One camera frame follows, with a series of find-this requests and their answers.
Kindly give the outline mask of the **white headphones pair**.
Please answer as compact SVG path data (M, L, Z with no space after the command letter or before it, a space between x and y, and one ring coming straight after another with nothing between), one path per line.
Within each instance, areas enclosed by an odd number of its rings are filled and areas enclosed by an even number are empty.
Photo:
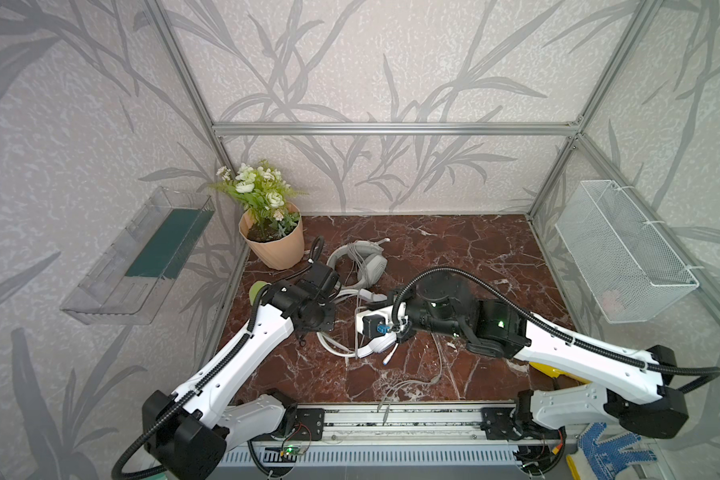
M355 312L361 307L369 310L375 310L385 306L390 306L388 296L385 294L373 293L368 289L356 290L344 288L340 290L333 299L333 303L338 305L339 303L349 299L355 300L355 309L352 319L351 344L346 346L330 335L322 332L317 333L318 342L328 353L346 360L362 359L371 355L386 352L387 356L383 360L383 364L387 365L397 350L397 336L388 334L382 338L369 340L362 335L357 334L355 330Z
M385 273L388 260L384 256L382 245L389 241L389 238L383 238L378 241L357 240L351 242L336 249L328 257L326 264L328 267L336 269L341 258L349 258L357 268L357 282L352 285L342 282L341 285L347 289L367 289L375 285Z

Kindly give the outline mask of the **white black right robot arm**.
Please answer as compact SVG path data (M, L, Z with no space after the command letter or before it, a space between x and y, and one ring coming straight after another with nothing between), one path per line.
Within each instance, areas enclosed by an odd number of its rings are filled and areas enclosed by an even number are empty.
M720 377L719 367L680 367L672 349L634 350L559 326L516 304L464 270L439 266L393 298L388 325L399 342L419 331L455 336L475 355L536 363L584 380L525 391L515 420L558 430L607 422L649 438L671 439L689 419L685 397Z

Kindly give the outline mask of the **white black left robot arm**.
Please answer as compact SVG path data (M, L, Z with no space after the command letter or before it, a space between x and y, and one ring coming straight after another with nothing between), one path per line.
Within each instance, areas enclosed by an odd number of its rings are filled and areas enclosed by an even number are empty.
M286 407L265 394L224 416L240 387L294 333L333 323L331 295L337 273L320 256L323 237L311 246L302 270L260 288L244 326L199 371L172 393L155 391L142 406L142 434L116 460L114 479L148 479L169 472L205 479L224 454L281 424Z

